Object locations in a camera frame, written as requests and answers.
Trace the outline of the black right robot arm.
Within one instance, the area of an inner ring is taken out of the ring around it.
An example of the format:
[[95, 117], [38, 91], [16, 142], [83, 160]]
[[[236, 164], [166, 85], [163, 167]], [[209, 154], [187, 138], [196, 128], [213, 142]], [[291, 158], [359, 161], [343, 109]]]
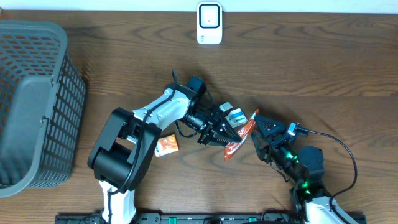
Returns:
[[[349, 147], [331, 134], [304, 128], [299, 123], [284, 123], [264, 116], [254, 117], [256, 129], [251, 137], [260, 161], [269, 164], [286, 182], [292, 181], [289, 190], [292, 208], [301, 223], [357, 223], [345, 212], [335, 197], [351, 190], [358, 179], [358, 166]], [[299, 136], [317, 134], [328, 137], [349, 154], [354, 169], [354, 178], [349, 187], [331, 194], [323, 181], [325, 174], [323, 151], [314, 146], [305, 146], [298, 152], [293, 144]]]

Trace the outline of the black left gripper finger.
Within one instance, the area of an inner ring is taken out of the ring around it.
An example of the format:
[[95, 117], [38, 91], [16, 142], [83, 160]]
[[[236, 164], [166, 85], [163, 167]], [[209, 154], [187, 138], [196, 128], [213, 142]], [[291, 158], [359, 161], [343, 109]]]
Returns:
[[237, 136], [225, 136], [215, 134], [213, 136], [208, 136], [205, 140], [205, 144], [211, 146], [227, 146], [229, 143], [232, 142], [241, 142], [242, 138]]
[[226, 119], [222, 120], [223, 135], [228, 141], [240, 142], [241, 136], [234, 130], [234, 128], [228, 123]]

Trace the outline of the orange tissue pack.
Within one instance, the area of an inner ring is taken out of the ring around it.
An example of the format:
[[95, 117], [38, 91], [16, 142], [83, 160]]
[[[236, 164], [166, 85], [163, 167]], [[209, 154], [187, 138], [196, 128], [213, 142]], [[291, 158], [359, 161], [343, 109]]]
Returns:
[[167, 154], [171, 154], [179, 151], [179, 146], [177, 143], [176, 135], [172, 134], [163, 138], [160, 138], [157, 141], [157, 145], [155, 148], [155, 156], [162, 157]]

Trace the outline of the green lid jar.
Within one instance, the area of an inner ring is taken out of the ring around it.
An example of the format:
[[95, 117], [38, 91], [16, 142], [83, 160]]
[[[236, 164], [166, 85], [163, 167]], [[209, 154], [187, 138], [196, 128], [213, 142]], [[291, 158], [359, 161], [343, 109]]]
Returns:
[[227, 112], [227, 111], [233, 109], [233, 106], [232, 106], [232, 104], [231, 104], [230, 102], [225, 102], [225, 103], [219, 105], [218, 108], [220, 109], [220, 111], [222, 111], [223, 113], [225, 113], [225, 112]]

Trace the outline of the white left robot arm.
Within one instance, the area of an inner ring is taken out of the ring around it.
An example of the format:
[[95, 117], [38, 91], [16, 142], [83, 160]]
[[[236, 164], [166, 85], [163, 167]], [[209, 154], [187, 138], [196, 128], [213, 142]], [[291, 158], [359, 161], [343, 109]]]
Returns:
[[200, 106], [207, 87], [192, 78], [186, 85], [171, 83], [147, 106], [110, 114], [88, 158], [104, 195], [103, 223], [131, 223], [136, 216], [134, 193], [144, 178], [161, 132], [170, 124], [184, 123], [198, 143], [225, 147], [241, 137], [228, 123], [229, 104]]

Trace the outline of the red Top chocolate bar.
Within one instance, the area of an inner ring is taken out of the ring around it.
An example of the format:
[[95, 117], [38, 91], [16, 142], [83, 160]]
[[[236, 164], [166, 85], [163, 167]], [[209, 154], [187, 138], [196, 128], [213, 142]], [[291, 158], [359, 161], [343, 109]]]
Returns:
[[259, 114], [259, 110], [256, 110], [253, 113], [253, 115], [250, 117], [248, 122], [238, 131], [238, 135], [241, 137], [241, 141], [229, 143], [224, 148], [224, 160], [231, 159], [239, 151], [239, 149], [242, 148], [246, 139], [249, 137], [249, 135], [252, 133], [252, 131], [254, 130], [254, 128], [256, 126], [254, 117], [258, 114]]

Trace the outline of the white Panadol box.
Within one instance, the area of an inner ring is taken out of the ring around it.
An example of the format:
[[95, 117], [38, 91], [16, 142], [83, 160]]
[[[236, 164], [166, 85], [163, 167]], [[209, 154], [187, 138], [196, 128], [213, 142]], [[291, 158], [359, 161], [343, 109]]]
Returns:
[[246, 124], [248, 121], [241, 108], [232, 110], [229, 115], [227, 115], [226, 119], [233, 128]]

